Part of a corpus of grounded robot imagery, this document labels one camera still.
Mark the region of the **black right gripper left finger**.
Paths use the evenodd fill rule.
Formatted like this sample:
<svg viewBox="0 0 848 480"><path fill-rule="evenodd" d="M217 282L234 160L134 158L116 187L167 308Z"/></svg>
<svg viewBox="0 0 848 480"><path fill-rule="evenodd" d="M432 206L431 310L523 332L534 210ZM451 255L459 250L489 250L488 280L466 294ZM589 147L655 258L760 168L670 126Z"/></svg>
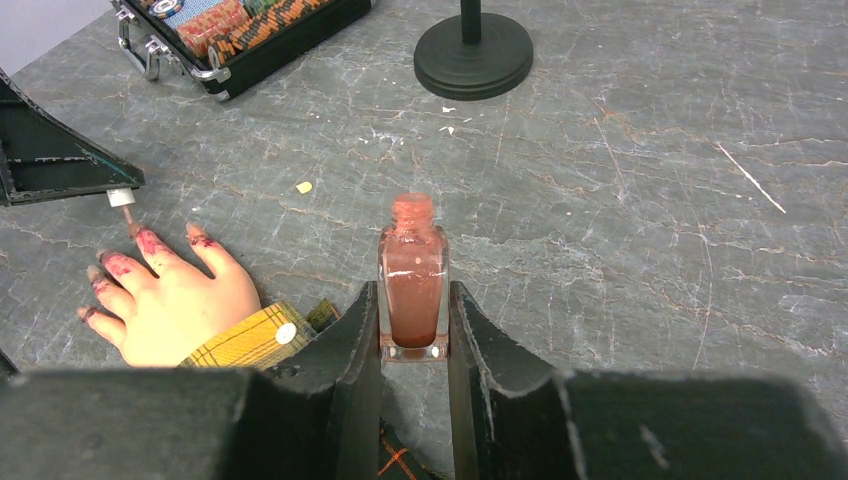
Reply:
<svg viewBox="0 0 848 480"><path fill-rule="evenodd" d="M377 285L265 370L20 373L1 385L5 479L372 479Z"/></svg>

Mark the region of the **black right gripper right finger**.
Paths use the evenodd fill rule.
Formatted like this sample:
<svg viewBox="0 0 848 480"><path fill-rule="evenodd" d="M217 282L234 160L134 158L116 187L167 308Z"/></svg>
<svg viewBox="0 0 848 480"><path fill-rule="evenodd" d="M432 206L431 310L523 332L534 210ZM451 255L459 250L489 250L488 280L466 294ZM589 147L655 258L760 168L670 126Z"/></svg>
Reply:
<svg viewBox="0 0 848 480"><path fill-rule="evenodd" d="M519 345L467 288L449 297L460 479L843 479L825 412L774 375L561 370Z"/></svg>

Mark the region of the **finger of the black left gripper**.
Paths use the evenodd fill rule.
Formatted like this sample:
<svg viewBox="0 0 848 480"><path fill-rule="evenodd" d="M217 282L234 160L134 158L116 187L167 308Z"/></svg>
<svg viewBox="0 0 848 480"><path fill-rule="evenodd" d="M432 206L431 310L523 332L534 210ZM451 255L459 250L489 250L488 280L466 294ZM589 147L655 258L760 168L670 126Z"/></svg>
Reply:
<svg viewBox="0 0 848 480"><path fill-rule="evenodd" d="M141 169L55 119L1 74L1 205L33 204L145 184Z"/></svg>

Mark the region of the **white nail polish cap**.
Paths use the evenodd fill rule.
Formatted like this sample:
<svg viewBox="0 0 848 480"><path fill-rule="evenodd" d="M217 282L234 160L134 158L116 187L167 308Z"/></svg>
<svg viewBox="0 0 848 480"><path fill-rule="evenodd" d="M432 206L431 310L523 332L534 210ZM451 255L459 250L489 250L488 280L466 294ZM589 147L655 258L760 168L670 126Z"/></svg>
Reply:
<svg viewBox="0 0 848 480"><path fill-rule="evenodd" d="M127 223L128 236L135 238L137 235L137 223L131 211L131 206L135 203L133 190L131 188L109 189L106 191L106 195L110 206L122 212Z"/></svg>

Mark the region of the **pink nail polish bottle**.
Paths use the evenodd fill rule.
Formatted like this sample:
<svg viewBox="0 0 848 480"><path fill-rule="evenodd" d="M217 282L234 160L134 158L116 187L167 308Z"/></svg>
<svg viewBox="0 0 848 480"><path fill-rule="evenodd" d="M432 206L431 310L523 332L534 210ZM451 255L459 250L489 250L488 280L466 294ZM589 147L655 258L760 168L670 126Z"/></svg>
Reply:
<svg viewBox="0 0 848 480"><path fill-rule="evenodd" d="M378 308L382 358L387 362L447 357L449 248L434 222L432 198L398 195L378 243Z"/></svg>

